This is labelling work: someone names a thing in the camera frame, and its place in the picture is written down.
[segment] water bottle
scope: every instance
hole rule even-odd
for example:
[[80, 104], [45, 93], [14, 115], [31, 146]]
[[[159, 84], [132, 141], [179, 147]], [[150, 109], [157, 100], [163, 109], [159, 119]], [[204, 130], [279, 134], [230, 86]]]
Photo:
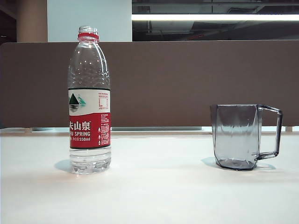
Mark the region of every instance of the water bottle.
[[111, 161], [110, 76], [96, 28], [81, 26], [70, 60], [68, 93], [73, 172], [106, 170]]

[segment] ceiling light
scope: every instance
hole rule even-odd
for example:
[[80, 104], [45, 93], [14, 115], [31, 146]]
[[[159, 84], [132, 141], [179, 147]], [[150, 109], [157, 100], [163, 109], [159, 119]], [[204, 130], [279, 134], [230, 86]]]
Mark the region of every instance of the ceiling light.
[[299, 14], [133, 14], [133, 21], [299, 21]]

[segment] mountain logo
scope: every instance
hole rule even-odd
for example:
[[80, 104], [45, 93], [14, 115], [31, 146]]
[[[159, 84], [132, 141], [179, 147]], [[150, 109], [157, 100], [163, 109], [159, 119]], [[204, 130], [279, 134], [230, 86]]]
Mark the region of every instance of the mountain logo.
[[71, 112], [76, 112], [78, 108], [84, 107], [86, 105], [86, 102], [78, 95], [75, 97], [74, 94], [69, 97], [69, 108]]

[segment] bottle base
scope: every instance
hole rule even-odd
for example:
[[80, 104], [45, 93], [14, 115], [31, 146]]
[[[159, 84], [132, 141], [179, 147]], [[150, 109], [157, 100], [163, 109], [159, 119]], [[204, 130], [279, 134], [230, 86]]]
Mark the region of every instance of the bottle base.
[[94, 174], [103, 172], [109, 168], [111, 159], [93, 161], [93, 162], [76, 162], [71, 161], [72, 173], [74, 174]]

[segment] glass mug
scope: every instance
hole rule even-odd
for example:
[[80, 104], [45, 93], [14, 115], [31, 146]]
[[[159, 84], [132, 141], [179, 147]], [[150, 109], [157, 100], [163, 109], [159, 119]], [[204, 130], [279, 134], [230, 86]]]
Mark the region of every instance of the glass mug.
[[[276, 157], [282, 125], [282, 111], [265, 105], [211, 105], [214, 154], [223, 168], [252, 170], [258, 160]], [[262, 111], [276, 112], [276, 148], [260, 153]]]

